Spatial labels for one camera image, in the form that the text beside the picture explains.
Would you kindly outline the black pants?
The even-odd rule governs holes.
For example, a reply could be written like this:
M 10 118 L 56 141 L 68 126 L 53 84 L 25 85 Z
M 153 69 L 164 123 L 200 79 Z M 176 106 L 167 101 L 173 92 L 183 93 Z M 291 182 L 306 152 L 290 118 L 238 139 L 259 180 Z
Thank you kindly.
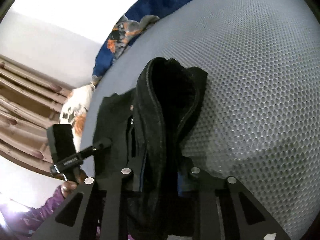
M 128 233 L 134 239 L 166 239 L 178 198 L 181 142 L 199 117 L 207 72 L 175 59 L 150 60 L 136 87 L 105 97 L 94 142 L 111 146 L 94 156 L 95 176 L 131 166 L 136 174 L 127 198 Z

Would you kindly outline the white floral pillow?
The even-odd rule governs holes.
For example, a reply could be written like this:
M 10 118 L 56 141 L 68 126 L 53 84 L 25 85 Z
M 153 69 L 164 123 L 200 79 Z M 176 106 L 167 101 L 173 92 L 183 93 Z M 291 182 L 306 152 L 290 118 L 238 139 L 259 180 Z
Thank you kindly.
M 95 86 L 93 84 L 73 89 L 61 109 L 59 124 L 69 124 L 74 136 L 82 137 L 87 112 Z

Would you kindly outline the beige striped curtain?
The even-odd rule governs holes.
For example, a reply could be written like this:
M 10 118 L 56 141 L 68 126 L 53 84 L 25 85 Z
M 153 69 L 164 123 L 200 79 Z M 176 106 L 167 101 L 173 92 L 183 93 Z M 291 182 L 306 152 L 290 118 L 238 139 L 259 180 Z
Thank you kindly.
M 48 127 L 56 124 L 70 90 L 1 56 L 1 156 L 48 176 Z

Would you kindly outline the purple patterned sleeve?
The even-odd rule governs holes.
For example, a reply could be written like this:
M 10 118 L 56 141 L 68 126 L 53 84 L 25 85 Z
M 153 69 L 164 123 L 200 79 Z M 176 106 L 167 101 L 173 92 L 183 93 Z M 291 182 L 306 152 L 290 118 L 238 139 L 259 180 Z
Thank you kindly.
M 16 212 L 13 208 L 2 205 L 1 214 L 18 239 L 30 239 L 33 233 L 61 206 L 77 186 L 75 182 L 65 181 L 56 188 L 43 206 L 37 209 L 30 208 L 27 212 Z

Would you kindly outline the grey mesh mattress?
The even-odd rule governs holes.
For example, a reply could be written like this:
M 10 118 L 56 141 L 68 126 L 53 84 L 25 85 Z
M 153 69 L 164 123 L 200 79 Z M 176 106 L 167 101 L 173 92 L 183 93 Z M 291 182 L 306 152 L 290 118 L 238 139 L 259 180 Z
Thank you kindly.
M 135 87 L 154 57 L 208 74 L 183 148 L 235 176 L 291 239 L 319 213 L 319 23 L 304 0 L 193 0 L 140 36 L 93 94 L 81 147 L 104 97 Z

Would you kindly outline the navy floral blanket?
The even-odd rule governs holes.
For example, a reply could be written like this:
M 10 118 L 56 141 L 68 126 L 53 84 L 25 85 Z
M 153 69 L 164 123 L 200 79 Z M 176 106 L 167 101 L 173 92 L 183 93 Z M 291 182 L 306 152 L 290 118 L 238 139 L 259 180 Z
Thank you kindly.
M 96 58 L 92 85 L 96 86 L 121 55 L 144 32 L 162 18 L 172 14 L 192 0 L 138 0 L 116 22 Z

